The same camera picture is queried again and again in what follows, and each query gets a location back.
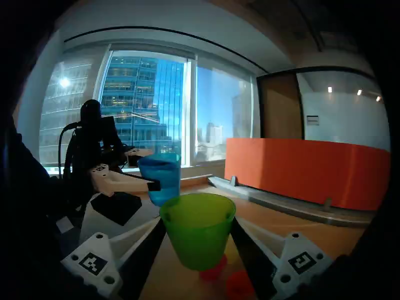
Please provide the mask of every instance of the orange panel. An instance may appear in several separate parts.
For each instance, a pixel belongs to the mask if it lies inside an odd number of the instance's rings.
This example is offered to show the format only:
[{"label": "orange panel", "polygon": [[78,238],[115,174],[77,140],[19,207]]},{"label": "orange panel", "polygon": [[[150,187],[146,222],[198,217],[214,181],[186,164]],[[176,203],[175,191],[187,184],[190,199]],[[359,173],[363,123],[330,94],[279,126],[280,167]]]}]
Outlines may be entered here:
[{"label": "orange panel", "polygon": [[225,179],[339,208],[373,211],[389,183],[390,153],[377,148],[301,139],[229,138]]}]

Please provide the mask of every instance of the green cup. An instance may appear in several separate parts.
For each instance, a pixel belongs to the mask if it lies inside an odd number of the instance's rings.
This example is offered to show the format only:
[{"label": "green cup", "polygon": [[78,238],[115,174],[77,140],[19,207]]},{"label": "green cup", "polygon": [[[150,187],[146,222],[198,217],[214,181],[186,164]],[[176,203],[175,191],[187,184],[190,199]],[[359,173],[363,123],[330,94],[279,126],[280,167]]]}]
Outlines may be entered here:
[{"label": "green cup", "polygon": [[180,262],[205,271],[224,255],[235,212],[235,204],[224,196],[196,193],[168,200],[160,216]]}]

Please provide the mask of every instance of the blue sky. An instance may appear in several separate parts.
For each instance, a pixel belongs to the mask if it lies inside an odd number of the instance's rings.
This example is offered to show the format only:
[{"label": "blue sky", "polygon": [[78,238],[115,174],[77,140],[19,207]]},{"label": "blue sky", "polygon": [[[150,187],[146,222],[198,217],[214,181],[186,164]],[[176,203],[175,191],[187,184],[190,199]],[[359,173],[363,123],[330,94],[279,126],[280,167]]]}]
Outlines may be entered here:
[{"label": "blue sky", "polygon": [[197,127],[206,137],[207,124],[222,126],[224,139],[233,136],[232,98],[240,94],[239,80],[226,73],[197,68]]}]

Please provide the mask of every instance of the ceiling light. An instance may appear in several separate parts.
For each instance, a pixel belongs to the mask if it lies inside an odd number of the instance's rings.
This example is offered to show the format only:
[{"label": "ceiling light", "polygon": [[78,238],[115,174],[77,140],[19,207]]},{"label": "ceiling light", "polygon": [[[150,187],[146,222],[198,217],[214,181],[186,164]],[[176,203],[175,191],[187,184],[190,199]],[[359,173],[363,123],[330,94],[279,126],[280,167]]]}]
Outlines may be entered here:
[{"label": "ceiling light", "polygon": [[70,84],[71,84],[71,82],[69,81],[69,79],[68,78],[63,78],[63,79],[61,79],[60,81],[59,81],[59,84],[60,84],[60,86],[62,86],[63,88],[66,88],[66,87],[68,87]]}]

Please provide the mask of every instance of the blue cup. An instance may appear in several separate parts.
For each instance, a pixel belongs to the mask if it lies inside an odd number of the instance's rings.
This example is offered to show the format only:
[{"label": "blue cup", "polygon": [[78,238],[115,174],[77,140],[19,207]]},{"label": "blue cup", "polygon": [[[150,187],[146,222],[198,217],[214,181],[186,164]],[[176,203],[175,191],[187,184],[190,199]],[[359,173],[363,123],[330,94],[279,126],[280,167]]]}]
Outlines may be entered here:
[{"label": "blue cup", "polygon": [[145,156],[137,161],[140,173],[147,179],[160,182],[160,191],[149,191],[154,205],[161,207],[171,198],[179,196],[181,187],[181,156],[175,153],[160,153]]}]

